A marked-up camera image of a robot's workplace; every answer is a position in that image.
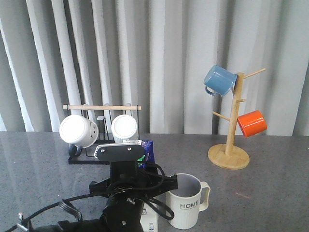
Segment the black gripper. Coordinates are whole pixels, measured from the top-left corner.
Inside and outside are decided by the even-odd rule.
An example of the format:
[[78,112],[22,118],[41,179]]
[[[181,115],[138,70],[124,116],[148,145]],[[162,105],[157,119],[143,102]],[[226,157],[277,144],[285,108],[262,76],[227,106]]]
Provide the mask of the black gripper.
[[134,143],[98,145],[95,158],[110,165],[110,178],[92,182],[90,193],[100,196],[124,193],[149,199],[177,189],[177,176],[165,176],[163,169],[154,162],[138,161],[143,154],[143,147]]

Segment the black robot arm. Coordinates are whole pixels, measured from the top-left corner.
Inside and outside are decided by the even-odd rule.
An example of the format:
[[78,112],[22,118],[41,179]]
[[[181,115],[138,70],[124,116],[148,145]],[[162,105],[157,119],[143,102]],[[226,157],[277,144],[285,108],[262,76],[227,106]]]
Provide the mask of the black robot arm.
[[97,159],[110,165],[110,178],[101,182],[93,181],[89,185],[88,197],[106,197],[107,203],[99,219],[83,220],[72,204],[71,199],[57,203],[57,206],[72,214],[76,222],[59,221],[56,225],[33,228],[28,222],[26,228],[31,232],[141,232],[140,219],[143,206],[147,204],[153,210],[157,206],[163,211],[156,212],[167,220],[174,218],[173,211],[156,196],[177,189],[177,176],[165,176],[162,168],[154,162],[144,161],[146,168],[140,169],[139,160],[144,148],[139,144],[98,145]]

